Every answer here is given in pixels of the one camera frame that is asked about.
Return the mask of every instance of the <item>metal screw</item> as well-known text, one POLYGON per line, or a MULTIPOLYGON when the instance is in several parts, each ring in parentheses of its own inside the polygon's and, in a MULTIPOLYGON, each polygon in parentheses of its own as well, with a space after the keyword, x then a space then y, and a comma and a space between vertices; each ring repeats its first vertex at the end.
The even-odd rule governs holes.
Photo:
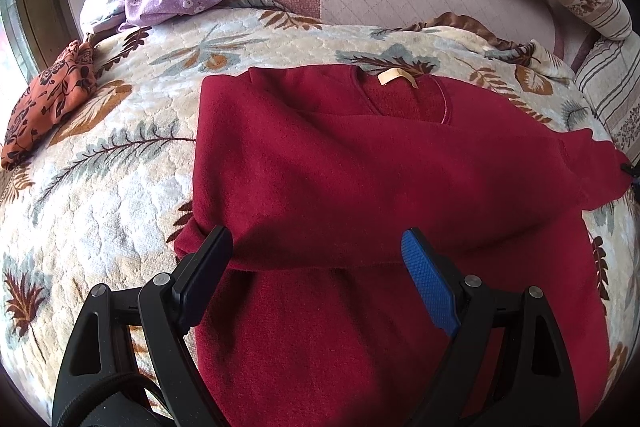
POLYGON ((91 288, 91 295, 94 297, 99 297, 103 293, 107 291, 107 286, 104 284, 97 284, 93 288, 91 288))
POLYGON ((529 295, 531 295, 534 299, 542 299, 542 296, 544 294, 542 293, 542 290, 537 286, 530 286, 529 295))
POLYGON ((482 279, 477 275, 467 275, 465 277, 465 284, 471 288, 478 288, 478 286, 482 285, 482 279))
POLYGON ((156 286, 164 286, 171 280, 171 276, 168 273, 159 273, 154 277, 154 284, 156 286))

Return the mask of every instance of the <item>orange floral fabric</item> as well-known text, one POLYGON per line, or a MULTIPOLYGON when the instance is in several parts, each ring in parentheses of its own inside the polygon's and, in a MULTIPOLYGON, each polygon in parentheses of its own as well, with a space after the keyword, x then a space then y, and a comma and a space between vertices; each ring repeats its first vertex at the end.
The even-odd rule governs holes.
POLYGON ((11 170, 37 143, 96 89, 94 49, 88 42, 69 44, 50 68, 36 76, 11 112, 0 165, 11 170))

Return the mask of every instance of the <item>leaf pattern blanket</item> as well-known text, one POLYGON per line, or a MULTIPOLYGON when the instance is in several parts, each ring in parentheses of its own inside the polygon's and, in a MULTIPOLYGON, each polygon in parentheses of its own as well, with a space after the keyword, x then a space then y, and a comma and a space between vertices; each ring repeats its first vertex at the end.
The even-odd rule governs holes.
MULTIPOLYGON (((588 127, 595 139, 610 139, 571 79, 491 60, 499 54, 486 41, 469 42, 453 28, 329 26, 273 9, 223 8, 98 44, 95 94, 11 172, 0 198, 0 360, 27 400, 50 420, 66 341, 93 285, 135 287, 175 267, 172 241, 191 216, 198 100, 208 74, 399 67, 494 90, 556 131, 588 127)), ((567 70, 559 61, 555 69, 567 70)), ((637 217, 632 194, 583 215, 609 332, 608 389, 638 333, 637 217)), ((141 372, 151 375, 142 333, 133 328, 132 336, 141 372)))

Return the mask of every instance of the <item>clothing label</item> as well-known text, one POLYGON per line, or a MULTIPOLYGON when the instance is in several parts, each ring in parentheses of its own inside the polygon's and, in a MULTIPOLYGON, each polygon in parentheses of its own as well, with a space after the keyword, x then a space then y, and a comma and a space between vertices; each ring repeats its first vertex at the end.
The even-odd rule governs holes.
POLYGON ((401 70, 400 68, 391 68, 390 70, 383 71, 378 75, 378 80, 380 81, 380 84, 384 86, 399 76, 406 78, 409 83, 415 87, 415 89, 418 89, 418 84, 415 83, 415 79, 409 73, 401 70))

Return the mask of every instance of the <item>blue rubber pad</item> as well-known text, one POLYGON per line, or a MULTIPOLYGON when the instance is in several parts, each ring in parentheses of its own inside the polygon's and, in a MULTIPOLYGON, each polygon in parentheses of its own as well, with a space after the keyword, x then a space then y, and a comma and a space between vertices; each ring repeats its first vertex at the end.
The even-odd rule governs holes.
POLYGON ((460 327, 456 302, 449 286, 411 230, 402 234, 402 260, 409 270, 433 324, 455 336, 460 327))

